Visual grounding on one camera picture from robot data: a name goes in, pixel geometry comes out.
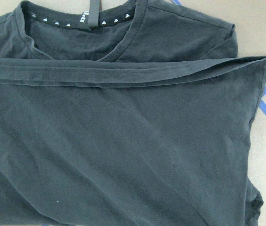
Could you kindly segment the black t-shirt with logo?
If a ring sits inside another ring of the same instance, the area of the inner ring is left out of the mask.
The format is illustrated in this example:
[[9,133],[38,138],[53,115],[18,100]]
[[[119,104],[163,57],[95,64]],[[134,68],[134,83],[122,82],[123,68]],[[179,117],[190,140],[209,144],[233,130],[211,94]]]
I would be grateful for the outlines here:
[[0,225],[256,226],[266,56],[163,0],[0,16]]

